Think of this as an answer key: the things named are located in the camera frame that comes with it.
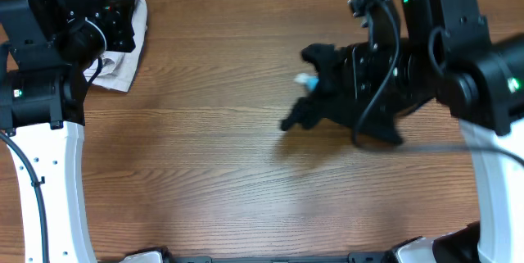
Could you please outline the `light blue t-shirt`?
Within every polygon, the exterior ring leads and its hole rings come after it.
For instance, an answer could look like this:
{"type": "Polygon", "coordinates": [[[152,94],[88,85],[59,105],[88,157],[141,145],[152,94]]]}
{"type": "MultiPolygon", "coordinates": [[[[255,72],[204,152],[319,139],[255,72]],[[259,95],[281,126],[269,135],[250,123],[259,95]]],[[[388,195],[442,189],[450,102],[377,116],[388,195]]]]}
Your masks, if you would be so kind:
{"type": "Polygon", "coordinates": [[[313,92],[319,82],[319,79],[315,75],[300,73],[294,78],[294,81],[300,85],[303,85],[308,92],[313,92]]]}

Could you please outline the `black t-shirt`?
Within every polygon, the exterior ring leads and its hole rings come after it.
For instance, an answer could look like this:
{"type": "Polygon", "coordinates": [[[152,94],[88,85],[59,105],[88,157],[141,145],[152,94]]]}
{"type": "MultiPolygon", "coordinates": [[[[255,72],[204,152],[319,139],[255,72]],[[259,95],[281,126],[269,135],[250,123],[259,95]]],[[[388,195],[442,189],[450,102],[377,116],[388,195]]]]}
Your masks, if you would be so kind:
{"type": "Polygon", "coordinates": [[[296,124],[312,129],[320,120],[329,119],[350,129],[357,129],[383,142],[400,145],[403,139],[395,127],[395,116],[371,116],[369,113],[361,126],[357,122],[364,113],[357,113],[350,104],[350,92],[343,73],[347,47],[313,43],[301,51],[302,59],[312,64],[319,82],[309,95],[300,97],[289,116],[282,120],[281,130],[288,131],[296,124]]]}

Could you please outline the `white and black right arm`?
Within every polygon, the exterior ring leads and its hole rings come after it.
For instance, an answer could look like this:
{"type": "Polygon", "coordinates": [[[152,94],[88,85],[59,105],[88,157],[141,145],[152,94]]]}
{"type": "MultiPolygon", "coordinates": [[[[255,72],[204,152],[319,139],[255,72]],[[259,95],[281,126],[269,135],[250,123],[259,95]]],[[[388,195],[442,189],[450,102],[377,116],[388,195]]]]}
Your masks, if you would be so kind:
{"type": "Polygon", "coordinates": [[[436,99],[457,118],[472,154],[480,219],[438,238],[395,247],[396,262],[520,262],[523,259],[523,37],[493,43],[477,0],[403,0],[409,37],[391,0],[350,0],[368,23],[368,57],[381,55],[361,132],[382,98],[436,99]]]}

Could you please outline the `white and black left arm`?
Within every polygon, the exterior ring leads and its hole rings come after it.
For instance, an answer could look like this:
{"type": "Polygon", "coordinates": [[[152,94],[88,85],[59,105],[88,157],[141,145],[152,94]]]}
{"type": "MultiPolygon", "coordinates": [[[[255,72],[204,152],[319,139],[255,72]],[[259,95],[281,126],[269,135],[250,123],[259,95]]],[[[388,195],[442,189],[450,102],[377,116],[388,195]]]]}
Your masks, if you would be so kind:
{"type": "Polygon", "coordinates": [[[1,139],[28,262],[93,262],[82,180],[84,100],[102,54],[132,52],[135,0],[1,0],[1,139]]]}

